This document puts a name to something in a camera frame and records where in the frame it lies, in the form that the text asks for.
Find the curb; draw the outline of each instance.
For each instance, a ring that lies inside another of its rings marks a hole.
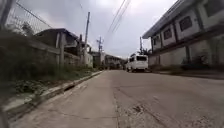
[[[13,107],[8,107],[8,108],[5,106],[4,111],[6,113],[6,116],[10,120],[17,120],[17,119],[23,117],[25,114],[27,114],[27,113],[31,112],[32,110],[34,110],[35,108],[37,108],[37,106],[40,105],[41,103],[43,103],[44,101],[47,101],[47,100],[55,97],[56,95],[62,94],[63,92],[66,92],[66,91],[74,88],[75,86],[83,83],[84,81],[87,81],[101,73],[102,73],[102,71],[92,73],[92,75],[90,75],[90,76],[86,76],[79,80],[75,80],[73,82],[62,84],[59,87],[51,88],[51,89],[45,91],[41,96],[35,97],[35,98],[33,96],[31,99],[24,101],[24,103],[22,103],[22,104],[15,105]]]
[[[192,77],[192,78],[202,78],[202,79],[213,79],[213,80],[224,80],[224,77],[219,76],[211,76],[211,75],[195,75],[195,74],[170,74],[170,73],[160,73],[160,72],[153,72],[154,74],[160,75],[170,75],[170,76],[182,76],[182,77]]]

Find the house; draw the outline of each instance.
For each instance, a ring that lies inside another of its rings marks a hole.
[[[93,56],[93,67],[98,68],[104,65],[105,63],[105,53],[99,53],[96,51],[91,51],[90,54]]]
[[[116,56],[112,56],[112,55],[106,55],[105,56],[105,67],[107,69],[123,69],[125,60],[116,57]]]
[[[151,39],[151,66],[199,56],[211,66],[224,65],[224,0],[178,0],[143,39]]]
[[[64,28],[47,29],[34,35],[34,38],[47,44],[48,46],[63,49],[63,60],[67,64],[81,65],[80,38]]]

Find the window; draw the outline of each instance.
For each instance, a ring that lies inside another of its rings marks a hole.
[[[147,58],[144,56],[137,56],[137,61],[147,61]]]
[[[204,7],[208,17],[213,16],[224,9],[222,0],[208,0]]]
[[[153,38],[153,45],[156,45],[158,42],[160,42],[159,36],[156,36]]]
[[[180,24],[180,30],[181,31],[184,31],[184,30],[190,28],[192,26],[191,17],[190,16],[185,17],[184,19],[182,19],[179,22],[179,24]]]
[[[132,57],[132,58],[130,59],[130,62],[133,62],[133,61],[135,61],[135,58],[134,58],[134,57]]]
[[[163,36],[164,36],[164,40],[171,38],[172,37],[171,29],[169,28],[166,31],[164,31]]]

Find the utility pole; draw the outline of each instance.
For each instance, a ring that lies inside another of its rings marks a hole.
[[[5,113],[1,108],[0,108],[0,128],[9,128],[9,124],[5,117]]]
[[[0,30],[4,29],[9,12],[15,0],[1,0],[0,5]]]
[[[143,54],[142,37],[140,37],[140,54]]]
[[[98,43],[98,53],[99,53],[99,65],[101,66],[101,54],[102,54],[102,51],[103,51],[103,41],[102,41],[102,38],[100,37],[99,40],[96,40],[97,43]]]
[[[87,52],[87,41],[88,41],[88,32],[89,32],[89,23],[90,23],[90,12],[88,12],[87,23],[86,23],[86,34],[85,34],[85,47],[83,51],[83,63],[86,65],[86,52]]]

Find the street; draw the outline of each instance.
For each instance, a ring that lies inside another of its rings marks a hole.
[[[224,81],[105,71],[12,128],[223,128]]]

